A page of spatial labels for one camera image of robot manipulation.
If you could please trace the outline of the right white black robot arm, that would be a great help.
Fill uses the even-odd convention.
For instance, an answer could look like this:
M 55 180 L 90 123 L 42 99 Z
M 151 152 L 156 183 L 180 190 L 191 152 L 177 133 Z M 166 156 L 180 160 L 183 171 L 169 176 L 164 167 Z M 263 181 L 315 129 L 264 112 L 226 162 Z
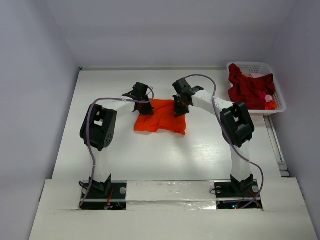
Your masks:
M 223 100 L 201 86 L 191 87 L 181 78 L 172 84 L 176 91 L 174 116 L 188 114 L 189 107 L 196 107 L 214 115 L 221 127 L 224 140 L 229 144 L 232 169 L 226 185 L 235 196 L 242 196 L 254 183 L 250 168 L 249 147 L 255 126 L 244 102 Z

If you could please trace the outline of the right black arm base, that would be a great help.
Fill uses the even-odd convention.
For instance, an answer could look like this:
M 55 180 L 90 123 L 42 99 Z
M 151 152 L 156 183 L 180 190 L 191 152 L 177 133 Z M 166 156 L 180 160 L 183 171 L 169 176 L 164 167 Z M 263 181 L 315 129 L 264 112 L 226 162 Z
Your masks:
M 240 192 L 233 189 L 230 181 L 218 181 L 214 183 L 209 192 L 215 195 L 216 208 L 218 210 L 262 209 L 261 197 L 257 196 L 259 190 L 256 180 L 248 188 Z

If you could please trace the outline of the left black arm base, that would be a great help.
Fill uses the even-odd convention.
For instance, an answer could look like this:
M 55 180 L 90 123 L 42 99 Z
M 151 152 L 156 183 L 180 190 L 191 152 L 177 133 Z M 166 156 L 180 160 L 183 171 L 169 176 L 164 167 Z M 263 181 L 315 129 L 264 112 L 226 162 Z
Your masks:
M 80 206 L 81 210 L 107 210 L 107 211 L 122 211 L 127 208 L 126 201 L 127 182 L 112 181 L 111 190 L 104 194 L 91 186 L 89 193 Z

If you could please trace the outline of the orange t shirt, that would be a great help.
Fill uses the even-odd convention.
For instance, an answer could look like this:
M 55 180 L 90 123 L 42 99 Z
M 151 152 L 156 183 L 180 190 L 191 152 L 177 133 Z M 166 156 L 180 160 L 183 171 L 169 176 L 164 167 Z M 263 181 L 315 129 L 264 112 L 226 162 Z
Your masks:
M 175 117 L 174 101 L 171 99 L 154 99 L 152 115 L 139 115 L 135 125 L 136 132 L 156 133 L 158 130 L 166 130 L 172 133 L 186 135 L 186 118 L 184 115 Z

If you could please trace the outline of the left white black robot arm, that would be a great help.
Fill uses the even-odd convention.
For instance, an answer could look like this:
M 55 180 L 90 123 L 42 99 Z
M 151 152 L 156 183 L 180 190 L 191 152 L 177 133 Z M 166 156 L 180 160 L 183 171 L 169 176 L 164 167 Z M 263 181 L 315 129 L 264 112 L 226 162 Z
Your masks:
M 97 160 L 93 148 L 101 152 L 111 144 L 117 118 L 135 111 L 142 115 L 152 115 L 154 113 L 152 107 L 154 96 L 153 87 L 137 82 L 132 90 L 123 94 L 121 98 L 101 97 L 94 100 L 88 107 L 80 129 L 80 138 L 88 148 L 92 159 L 92 170 L 88 185 L 85 186 L 83 182 L 79 183 L 86 190 L 87 195 L 97 195 L 104 198 L 109 196 L 112 191 L 110 176 L 106 181 L 94 180 L 97 173 Z

